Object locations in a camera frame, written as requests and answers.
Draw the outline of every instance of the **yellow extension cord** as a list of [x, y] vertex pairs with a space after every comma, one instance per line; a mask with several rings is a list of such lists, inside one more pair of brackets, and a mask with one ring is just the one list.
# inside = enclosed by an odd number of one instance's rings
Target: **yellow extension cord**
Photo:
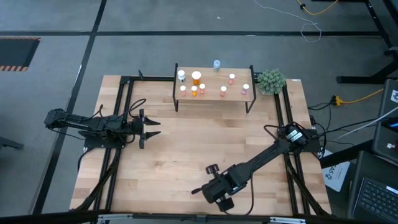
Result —
[[316, 13], [313, 13], [313, 12], [308, 11], [307, 8], [306, 8], [305, 6], [303, 7], [303, 9], [304, 9], [304, 11], [306, 11], [308, 14], [313, 15], [313, 16], [317, 16], [317, 15], [320, 15], [320, 14], [326, 12], [327, 10], [329, 10], [329, 9], [330, 9], [334, 4], [336, 4], [337, 2], [338, 2], [338, 0], [334, 1], [334, 2], [331, 3], [330, 6], [328, 6], [326, 9], [324, 9], [324, 10], [322, 10], [322, 11], [320, 11], [320, 12], [316, 12]]
[[374, 96], [374, 95], [376, 95], [376, 94], [378, 94], [378, 93], [380, 93], [380, 92], [382, 92], [382, 91], [383, 91], [383, 89], [380, 89], [380, 90], [378, 90], [378, 91], [375, 91], [374, 93], [369, 94], [368, 96], [364, 96], [364, 97], [362, 97], [362, 98], [360, 98], [360, 99], [353, 100], [353, 101], [344, 101], [344, 100], [340, 99], [340, 97], [336, 96], [335, 103], [336, 103], [336, 106], [341, 106], [342, 104], [357, 103], [357, 102], [359, 102], [359, 101], [366, 100], [366, 99], [368, 99], [369, 97]]

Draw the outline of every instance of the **white bottle cap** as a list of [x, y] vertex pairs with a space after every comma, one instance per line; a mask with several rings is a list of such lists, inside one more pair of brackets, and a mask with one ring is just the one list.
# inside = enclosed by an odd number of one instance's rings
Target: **white bottle cap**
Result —
[[193, 79], [198, 80], [198, 79], [200, 79], [200, 77], [201, 77], [201, 73], [200, 72], [198, 72], [198, 71], [192, 72], [192, 78]]
[[220, 67], [220, 65], [221, 65], [220, 60], [215, 60], [213, 65], [214, 65], [214, 67], [216, 67], [216, 68]]
[[184, 72], [183, 70], [179, 70], [179, 71], [177, 72], [177, 75], [179, 75], [179, 76], [184, 76], [184, 75], [185, 75], [185, 72]]

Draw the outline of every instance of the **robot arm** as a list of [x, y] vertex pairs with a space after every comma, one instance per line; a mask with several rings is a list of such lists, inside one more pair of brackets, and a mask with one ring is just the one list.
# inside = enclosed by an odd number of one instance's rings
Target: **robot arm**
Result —
[[[206, 172], [207, 174], [213, 174], [214, 178], [207, 184], [202, 185], [199, 189], [193, 190], [192, 194], [202, 191], [207, 202], [216, 202], [222, 212], [226, 212], [233, 208], [234, 203], [232, 198], [226, 198], [226, 195], [234, 195], [245, 188], [248, 181], [252, 178], [253, 173], [277, 156], [289, 151], [302, 151], [304, 147], [312, 141], [312, 139], [307, 137], [295, 124], [281, 128], [281, 130], [279, 134], [280, 138], [277, 139], [272, 146], [247, 162], [232, 165], [220, 174], [217, 173], [219, 168], [216, 164], [208, 166]], [[294, 181], [296, 181], [298, 187], [317, 215], [329, 215], [312, 197], [305, 184], [300, 180], [290, 160], [287, 161], [287, 172], [293, 177]]]
[[125, 117], [119, 115], [88, 118], [55, 109], [49, 111], [44, 124], [48, 129], [64, 127], [80, 129], [79, 134], [86, 138], [85, 147], [122, 148], [127, 143], [127, 136], [138, 134], [139, 147], [143, 149], [144, 141], [160, 133], [160, 131], [145, 132], [145, 125], [160, 123], [147, 118], [144, 109], [140, 109], [139, 116], [133, 116], [131, 122], [127, 122]]

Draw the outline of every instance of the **wooden table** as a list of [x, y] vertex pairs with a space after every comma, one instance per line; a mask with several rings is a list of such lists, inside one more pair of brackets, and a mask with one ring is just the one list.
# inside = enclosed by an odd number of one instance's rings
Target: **wooden table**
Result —
[[[220, 68], [218, 72], [214, 71], [214, 68], [193, 68], [193, 67], [176, 67], [177, 70], [183, 70], [185, 72], [185, 82], [179, 82], [178, 78], [175, 78], [174, 94], [175, 99], [175, 111], [178, 111], [179, 101], [184, 103], [195, 103], [202, 101], [239, 101], [245, 102], [246, 113], [250, 112], [253, 103], [256, 100], [256, 92], [254, 87], [254, 72], [253, 66], [250, 68]], [[193, 86], [192, 73], [198, 71], [201, 73], [200, 83], [206, 85], [205, 94], [199, 94], [199, 86], [197, 96], [192, 95], [191, 87]], [[229, 74], [234, 74], [235, 79], [232, 85], [228, 84]], [[248, 84], [249, 90], [243, 95], [243, 85]], [[187, 88], [187, 95], [183, 96], [180, 91], [180, 87], [185, 85]], [[227, 88], [225, 96], [220, 96], [221, 87]]]
[[[120, 76], [104, 76], [95, 111], [103, 104], [103, 114], [113, 113]], [[300, 80], [287, 80], [294, 121], [310, 127], [307, 105]], [[150, 119], [161, 122], [146, 131], [162, 131], [139, 149], [138, 142], [122, 151], [113, 197], [113, 212], [223, 214], [215, 203], [191, 190], [207, 183], [212, 176], [205, 167], [217, 163], [220, 170], [246, 161], [273, 143], [263, 130], [277, 125], [273, 96], [257, 92], [257, 103], [249, 114], [237, 101], [181, 103], [175, 112], [173, 82], [135, 81], [131, 103], [146, 98], [141, 106]], [[284, 122], [287, 123], [284, 105]], [[97, 184], [104, 149], [95, 149], [82, 162], [70, 208], [79, 206]], [[305, 183], [324, 210], [330, 212], [322, 170], [311, 153], [301, 153]], [[251, 215], [292, 215], [283, 156], [254, 173], [254, 208]], [[104, 208], [105, 186], [100, 208]], [[298, 209], [303, 212], [296, 186]], [[235, 207], [229, 212], [243, 214], [251, 205], [250, 187], [234, 195]]]

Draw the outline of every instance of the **potted plant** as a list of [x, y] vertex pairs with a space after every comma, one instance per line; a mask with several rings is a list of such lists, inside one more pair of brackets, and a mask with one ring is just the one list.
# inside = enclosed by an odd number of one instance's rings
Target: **potted plant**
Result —
[[263, 72], [257, 80], [258, 88], [264, 95], [278, 94], [286, 85], [286, 78], [278, 69]]

